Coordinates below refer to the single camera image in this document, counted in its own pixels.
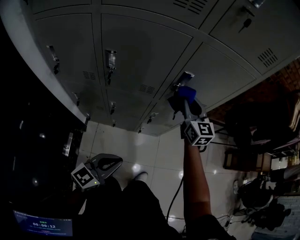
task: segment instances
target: ventilation slot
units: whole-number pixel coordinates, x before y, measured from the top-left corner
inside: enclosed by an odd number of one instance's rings
[[[148,94],[152,94],[154,92],[154,89],[153,87],[150,87],[150,86],[147,86],[147,85],[141,85],[140,88],[139,88],[139,91],[141,92],[145,92],[145,93],[148,93]]]
[[[186,8],[194,14],[200,14],[204,9],[207,0],[174,0],[173,4],[182,8]]]
[[[258,59],[264,64],[266,68],[271,67],[278,60],[278,58],[270,48],[262,52],[258,56]]]
[[[90,72],[85,72],[85,71],[82,71],[83,73],[83,77],[85,79],[91,79],[91,80],[96,80],[96,76],[94,73],[90,73]]]

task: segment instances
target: black pants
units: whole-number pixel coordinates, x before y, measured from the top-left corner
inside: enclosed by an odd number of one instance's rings
[[[90,234],[103,239],[180,238],[168,225],[158,199],[142,181],[133,181],[122,191],[117,180],[110,177],[104,186],[88,192],[81,224]]]

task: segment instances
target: brick wall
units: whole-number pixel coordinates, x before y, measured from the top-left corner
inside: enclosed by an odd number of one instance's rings
[[[224,122],[226,112],[246,102],[269,102],[293,90],[300,90],[300,59],[296,59],[261,83],[208,112],[208,117]]]

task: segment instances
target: person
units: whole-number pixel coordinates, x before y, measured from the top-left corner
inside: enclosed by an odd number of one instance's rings
[[[210,191],[198,147],[185,140],[184,218],[189,239],[234,240],[211,214]],[[157,238],[180,239],[166,221],[158,199],[145,183],[148,174],[139,174],[122,191],[113,177],[105,186],[87,195],[85,211],[78,229],[85,237],[94,233],[100,239]]]

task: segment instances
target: white curved edge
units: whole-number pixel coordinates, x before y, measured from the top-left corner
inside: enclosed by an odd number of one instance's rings
[[[56,79],[36,45],[30,33],[30,28],[25,21],[20,1],[1,0],[0,17],[15,48],[34,74],[71,113],[85,123],[86,117]]]

